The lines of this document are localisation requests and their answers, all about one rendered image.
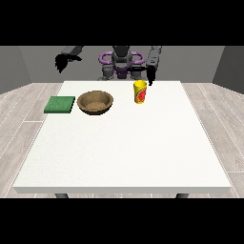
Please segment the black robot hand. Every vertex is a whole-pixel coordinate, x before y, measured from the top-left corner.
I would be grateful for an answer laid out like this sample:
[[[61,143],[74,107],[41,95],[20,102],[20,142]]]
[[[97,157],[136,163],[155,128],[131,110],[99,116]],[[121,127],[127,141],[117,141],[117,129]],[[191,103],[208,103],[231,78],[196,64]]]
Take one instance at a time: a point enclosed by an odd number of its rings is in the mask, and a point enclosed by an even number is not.
[[[127,71],[130,72],[136,72],[136,71],[146,71],[147,72],[147,78],[149,81],[149,85],[151,86],[153,84],[153,81],[155,79],[155,67],[154,66],[148,66],[148,67],[129,67],[127,68]]]
[[[55,67],[59,72],[62,72],[68,66],[70,61],[81,61],[81,58],[77,55],[58,54],[55,57]]]

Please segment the yellow cup with melon print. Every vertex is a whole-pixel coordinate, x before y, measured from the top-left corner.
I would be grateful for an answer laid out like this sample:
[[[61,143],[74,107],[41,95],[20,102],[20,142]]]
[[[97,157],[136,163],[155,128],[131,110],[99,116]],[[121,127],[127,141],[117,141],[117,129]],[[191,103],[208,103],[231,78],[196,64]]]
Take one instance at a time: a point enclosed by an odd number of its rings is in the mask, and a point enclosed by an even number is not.
[[[134,102],[136,104],[142,104],[145,101],[147,82],[145,80],[136,80],[133,83]]]

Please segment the green square pad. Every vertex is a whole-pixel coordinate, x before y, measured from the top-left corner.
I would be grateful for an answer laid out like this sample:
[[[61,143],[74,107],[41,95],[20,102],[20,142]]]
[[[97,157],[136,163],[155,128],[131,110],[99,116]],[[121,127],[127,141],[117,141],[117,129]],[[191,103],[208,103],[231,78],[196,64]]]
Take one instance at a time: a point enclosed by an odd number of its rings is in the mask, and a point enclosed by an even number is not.
[[[44,113],[70,113],[74,100],[74,96],[52,96],[44,109]]]

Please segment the brown wooden bowl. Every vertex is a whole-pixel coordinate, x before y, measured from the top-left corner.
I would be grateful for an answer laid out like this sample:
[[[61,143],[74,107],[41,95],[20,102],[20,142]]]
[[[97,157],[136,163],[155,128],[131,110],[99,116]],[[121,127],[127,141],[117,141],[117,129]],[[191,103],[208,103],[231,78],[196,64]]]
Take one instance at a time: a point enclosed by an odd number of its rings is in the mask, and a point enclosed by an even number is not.
[[[87,91],[77,99],[78,108],[88,115],[101,115],[107,112],[113,103],[113,97],[106,91]]]

